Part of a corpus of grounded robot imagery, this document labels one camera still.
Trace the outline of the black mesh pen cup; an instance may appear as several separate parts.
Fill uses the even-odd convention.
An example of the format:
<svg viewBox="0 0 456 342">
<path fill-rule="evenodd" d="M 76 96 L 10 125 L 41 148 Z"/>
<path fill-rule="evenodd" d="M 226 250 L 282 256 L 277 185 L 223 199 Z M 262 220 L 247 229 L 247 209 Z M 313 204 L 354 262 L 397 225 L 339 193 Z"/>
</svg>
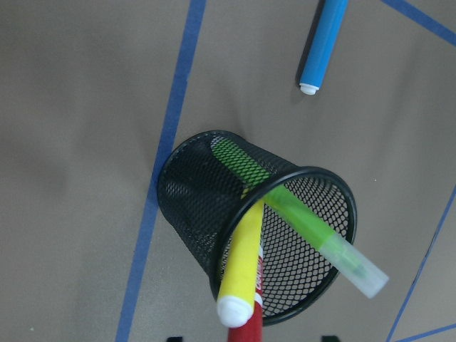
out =
<svg viewBox="0 0 456 342">
<path fill-rule="evenodd" d="M 208 275 L 213 294 L 219 291 L 238 221 L 279 185 L 345 240 L 354 241 L 353 194 L 329 170 L 299 167 L 225 130 L 195 135 L 168 157 L 157 184 L 158 203 Z M 312 305 L 338 270 L 270 207 L 264 209 L 261 242 L 263 323 L 270 326 Z"/>
</svg>

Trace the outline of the yellow highlighter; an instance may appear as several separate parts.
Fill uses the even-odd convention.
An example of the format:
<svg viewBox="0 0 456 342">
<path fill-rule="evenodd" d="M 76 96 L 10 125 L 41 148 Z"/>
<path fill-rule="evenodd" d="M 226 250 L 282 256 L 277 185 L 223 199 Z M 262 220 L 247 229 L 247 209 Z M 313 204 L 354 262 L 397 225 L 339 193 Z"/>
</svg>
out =
<svg viewBox="0 0 456 342">
<path fill-rule="evenodd" d="M 217 295 L 217 314 L 228 328 L 243 326 L 254 313 L 264 202 L 253 204 L 234 229 Z"/>
</svg>

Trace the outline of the red white marker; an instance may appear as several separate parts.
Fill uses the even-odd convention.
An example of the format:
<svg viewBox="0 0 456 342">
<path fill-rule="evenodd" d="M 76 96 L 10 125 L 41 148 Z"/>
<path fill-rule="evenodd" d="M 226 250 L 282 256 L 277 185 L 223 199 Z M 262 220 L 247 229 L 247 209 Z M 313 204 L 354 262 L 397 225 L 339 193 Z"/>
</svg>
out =
<svg viewBox="0 0 456 342">
<path fill-rule="evenodd" d="M 262 342 L 263 341 L 263 241 L 260 241 L 258 267 L 254 296 L 254 313 L 252 317 L 239 328 L 228 330 L 228 342 Z"/>
</svg>

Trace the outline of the green highlighter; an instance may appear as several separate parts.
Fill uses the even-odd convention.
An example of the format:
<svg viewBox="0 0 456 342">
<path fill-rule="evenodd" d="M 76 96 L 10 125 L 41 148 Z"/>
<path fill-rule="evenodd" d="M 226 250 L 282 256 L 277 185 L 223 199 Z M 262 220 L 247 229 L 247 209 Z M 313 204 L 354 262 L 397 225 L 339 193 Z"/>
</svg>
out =
<svg viewBox="0 0 456 342">
<path fill-rule="evenodd" d="M 258 162 L 228 138 L 215 138 L 210 147 L 225 167 L 250 186 L 258 186 L 271 177 Z M 387 284 L 387 274 L 343 239 L 285 186 L 278 185 L 268 191 L 264 201 L 367 298 L 376 296 Z"/>
</svg>

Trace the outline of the blue highlighter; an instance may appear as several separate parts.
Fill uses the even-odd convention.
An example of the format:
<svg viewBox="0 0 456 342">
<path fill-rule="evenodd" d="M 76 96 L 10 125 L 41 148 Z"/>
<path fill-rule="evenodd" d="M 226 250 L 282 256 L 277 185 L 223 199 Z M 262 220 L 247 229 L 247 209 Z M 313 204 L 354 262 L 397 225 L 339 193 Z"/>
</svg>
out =
<svg viewBox="0 0 456 342">
<path fill-rule="evenodd" d="M 299 80 L 300 90 L 305 95 L 316 95 L 322 86 L 347 7 L 347 0 L 323 2 L 309 54 Z"/>
</svg>

